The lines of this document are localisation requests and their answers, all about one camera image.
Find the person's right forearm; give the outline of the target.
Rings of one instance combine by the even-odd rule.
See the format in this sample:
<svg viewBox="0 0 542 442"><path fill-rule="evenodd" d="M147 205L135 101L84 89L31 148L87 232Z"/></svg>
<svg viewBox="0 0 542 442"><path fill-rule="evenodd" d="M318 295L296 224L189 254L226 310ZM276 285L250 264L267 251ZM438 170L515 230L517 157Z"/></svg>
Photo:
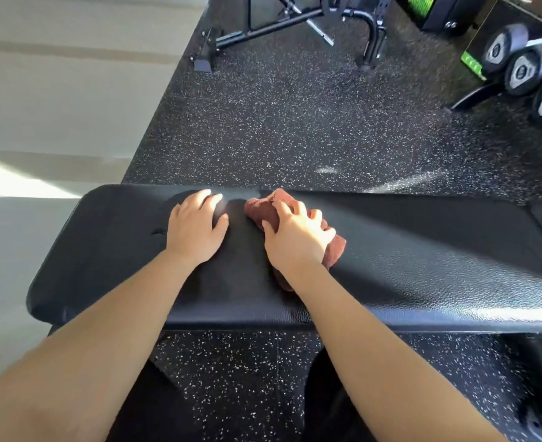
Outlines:
<svg viewBox="0 0 542 442"><path fill-rule="evenodd" d="M508 442L447 379L319 263L285 270L378 442Z"/></svg>

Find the person's left hand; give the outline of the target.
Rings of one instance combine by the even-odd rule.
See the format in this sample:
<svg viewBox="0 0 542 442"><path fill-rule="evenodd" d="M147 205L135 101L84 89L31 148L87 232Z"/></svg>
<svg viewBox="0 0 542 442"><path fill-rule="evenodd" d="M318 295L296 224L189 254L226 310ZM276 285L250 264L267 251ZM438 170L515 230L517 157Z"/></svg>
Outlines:
<svg viewBox="0 0 542 442"><path fill-rule="evenodd" d="M178 222L168 226L166 252L179 264L194 270L215 255L225 237L213 236L213 227L219 218L215 216L216 207L223 200L223 194L211 192L201 208L191 208L191 195L180 203Z"/></svg>

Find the brown cleaning cloth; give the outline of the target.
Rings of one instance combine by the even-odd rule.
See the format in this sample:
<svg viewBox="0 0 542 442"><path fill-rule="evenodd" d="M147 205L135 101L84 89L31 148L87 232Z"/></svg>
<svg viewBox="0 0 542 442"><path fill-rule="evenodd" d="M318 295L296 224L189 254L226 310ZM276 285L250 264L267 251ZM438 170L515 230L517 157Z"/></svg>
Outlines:
<svg viewBox="0 0 542 442"><path fill-rule="evenodd" d="M277 230L279 226L279 217L273 207L273 202L275 200L283 201L289 207L293 207L294 201L298 201L284 190L279 189L272 192L264 199L248 200L245 205L245 215L252 219L261 230L263 230L261 225L262 220L267 220L267 222L271 223L275 230ZM330 227L324 218L322 226ZM323 267L309 268L300 272L296 277L291 278L293 281L292 283L289 283L288 280L272 265L271 267L277 282L285 291L296 292L300 295L301 293L307 294L307 292L317 290L322 291L327 295L341 295L343 288L333 279L333 277L331 277L329 270L341 257L345 247L345 239L336 233L336 236L326 248L325 256L322 261Z"/></svg>

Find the silver metal bar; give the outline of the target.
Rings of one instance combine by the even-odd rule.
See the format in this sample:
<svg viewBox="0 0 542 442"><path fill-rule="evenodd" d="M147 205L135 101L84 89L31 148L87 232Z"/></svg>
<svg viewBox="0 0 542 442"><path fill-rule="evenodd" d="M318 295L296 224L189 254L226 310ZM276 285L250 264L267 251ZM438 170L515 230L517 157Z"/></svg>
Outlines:
<svg viewBox="0 0 542 442"><path fill-rule="evenodd" d="M329 46L334 46L334 40L331 36L326 34L326 32L321 29L315 21L308 19L306 20L307 25L312 28Z"/></svg>

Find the person's right leg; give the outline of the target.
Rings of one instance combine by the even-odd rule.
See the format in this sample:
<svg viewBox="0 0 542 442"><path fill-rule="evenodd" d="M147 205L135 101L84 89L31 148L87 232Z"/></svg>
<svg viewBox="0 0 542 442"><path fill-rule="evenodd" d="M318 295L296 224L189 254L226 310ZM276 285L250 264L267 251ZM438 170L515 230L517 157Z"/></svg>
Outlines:
<svg viewBox="0 0 542 442"><path fill-rule="evenodd" d="M348 396L325 348L304 389L302 442L377 442Z"/></svg>

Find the person's left leg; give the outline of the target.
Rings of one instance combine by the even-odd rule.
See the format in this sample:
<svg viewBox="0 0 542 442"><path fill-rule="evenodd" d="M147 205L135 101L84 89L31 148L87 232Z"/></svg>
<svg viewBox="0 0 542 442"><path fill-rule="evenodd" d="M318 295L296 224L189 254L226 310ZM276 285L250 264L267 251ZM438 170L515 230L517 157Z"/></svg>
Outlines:
<svg viewBox="0 0 542 442"><path fill-rule="evenodd" d="M201 442L202 430L183 392L147 361L105 442Z"/></svg>

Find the person's right hand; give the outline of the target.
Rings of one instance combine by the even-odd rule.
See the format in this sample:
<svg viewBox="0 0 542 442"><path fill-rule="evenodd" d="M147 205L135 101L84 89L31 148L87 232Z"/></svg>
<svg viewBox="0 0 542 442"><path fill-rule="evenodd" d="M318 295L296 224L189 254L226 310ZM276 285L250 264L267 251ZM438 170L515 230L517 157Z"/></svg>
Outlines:
<svg viewBox="0 0 542 442"><path fill-rule="evenodd" d="M329 243L322 243L323 213L319 209L308 211L308 217L293 215L293 207L285 202L273 202L279 225L274 242L265 242L267 257L289 283L291 278L309 268L323 267L323 259Z"/></svg>

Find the black padded bench backrest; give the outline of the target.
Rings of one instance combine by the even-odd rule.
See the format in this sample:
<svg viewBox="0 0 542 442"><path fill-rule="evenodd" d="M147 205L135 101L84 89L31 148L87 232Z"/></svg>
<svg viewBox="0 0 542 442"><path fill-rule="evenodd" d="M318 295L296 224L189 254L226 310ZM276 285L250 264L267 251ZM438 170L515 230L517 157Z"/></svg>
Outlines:
<svg viewBox="0 0 542 442"><path fill-rule="evenodd" d="M152 260L171 209L205 186L112 184L83 196L34 277L26 307L59 327ZM258 188L211 187L227 213L220 250L187 280L167 329L304 329L262 231L244 214ZM542 228L529 205L487 198L291 192L346 240L330 273L397 332L542 333Z"/></svg>

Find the black dumbbell rack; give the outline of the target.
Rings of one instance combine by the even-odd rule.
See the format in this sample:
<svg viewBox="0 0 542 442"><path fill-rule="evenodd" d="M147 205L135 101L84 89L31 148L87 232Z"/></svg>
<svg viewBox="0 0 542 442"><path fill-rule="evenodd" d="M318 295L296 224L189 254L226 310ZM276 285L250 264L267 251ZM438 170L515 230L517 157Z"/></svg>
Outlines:
<svg viewBox="0 0 542 442"><path fill-rule="evenodd" d="M483 84L452 104L449 107L450 110L465 112L488 99L506 95L526 100L526 104L530 108L529 118L531 121L532 101L539 86L530 94L511 96L505 91L503 81L508 63L497 73L488 76L482 73L483 51L489 39L502 27L513 23L523 23L529 28L529 42L525 48L542 45L542 0L495 0L490 7L484 10L484 14L477 23L475 35L460 57L461 62L478 76Z"/></svg>

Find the black box with green stripes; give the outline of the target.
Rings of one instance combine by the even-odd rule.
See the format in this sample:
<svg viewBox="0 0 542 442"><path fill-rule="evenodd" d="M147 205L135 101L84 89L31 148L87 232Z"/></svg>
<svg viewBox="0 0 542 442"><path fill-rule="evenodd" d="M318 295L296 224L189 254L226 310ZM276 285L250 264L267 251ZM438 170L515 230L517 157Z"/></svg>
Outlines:
<svg viewBox="0 0 542 442"><path fill-rule="evenodd" d="M422 32L463 35L487 0L396 0Z"/></svg>

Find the black metal exercise machine frame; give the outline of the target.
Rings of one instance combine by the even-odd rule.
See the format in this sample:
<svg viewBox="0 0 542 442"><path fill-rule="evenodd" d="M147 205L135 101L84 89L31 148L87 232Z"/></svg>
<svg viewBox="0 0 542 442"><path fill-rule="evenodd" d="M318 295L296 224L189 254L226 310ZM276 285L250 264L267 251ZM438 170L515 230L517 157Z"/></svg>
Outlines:
<svg viewBox="0 0 542 442"><path fill-rule="evenodd" d="M382 54L387 39L385 16L392 0L277 0L282 9L277 19L260 27L252 26L252 0L243 0L243 26L240 30L225 33L215 26L201 32L201 46L189 60L196 72L212 73L214 59L223 50L253 39L315 20L320 17L344 22L356 19L365 22L368 39L358 61L360 68L374 65Z"/></svg>

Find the person's leg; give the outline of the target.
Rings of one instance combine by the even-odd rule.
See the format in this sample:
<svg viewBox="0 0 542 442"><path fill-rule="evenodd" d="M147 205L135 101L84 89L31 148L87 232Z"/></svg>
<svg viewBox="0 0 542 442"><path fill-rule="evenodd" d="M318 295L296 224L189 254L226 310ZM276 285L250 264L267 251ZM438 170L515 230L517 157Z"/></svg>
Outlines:
<svg viewBox="0 0 542 442"><path fill-rule="evenodd" d="M183 392L147 361L105 442L201 442L202 430Z"/></svg>
<svg viewBox="0 0 542 442"><path fill-rule="evenodd" d="M325 348L304 389L302 442L377 442L348 396Z"/></svg>

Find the person's left forearm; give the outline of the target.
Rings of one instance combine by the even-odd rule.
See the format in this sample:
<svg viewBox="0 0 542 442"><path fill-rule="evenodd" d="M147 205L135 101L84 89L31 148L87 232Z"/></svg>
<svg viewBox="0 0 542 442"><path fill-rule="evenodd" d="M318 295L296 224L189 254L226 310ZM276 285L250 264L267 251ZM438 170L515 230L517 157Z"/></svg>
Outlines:
<svg viewBox="0 0 542 442"><path fill-rule="evenodd" d="M0 442L105 442L199 262L166 250L0 375Z"/></svg>

